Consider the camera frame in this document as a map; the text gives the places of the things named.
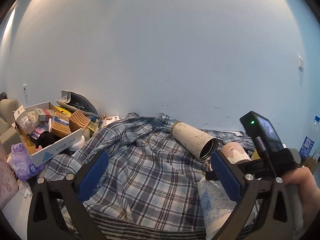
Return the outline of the person's hand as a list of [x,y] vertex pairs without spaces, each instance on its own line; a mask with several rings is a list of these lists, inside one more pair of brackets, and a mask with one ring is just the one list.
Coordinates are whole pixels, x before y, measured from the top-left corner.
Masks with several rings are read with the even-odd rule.
[[307,167],[286,172],[282,176],[285,185],[298,185],[302,200],[304,227],[308,228],[319,213],[319,188]]

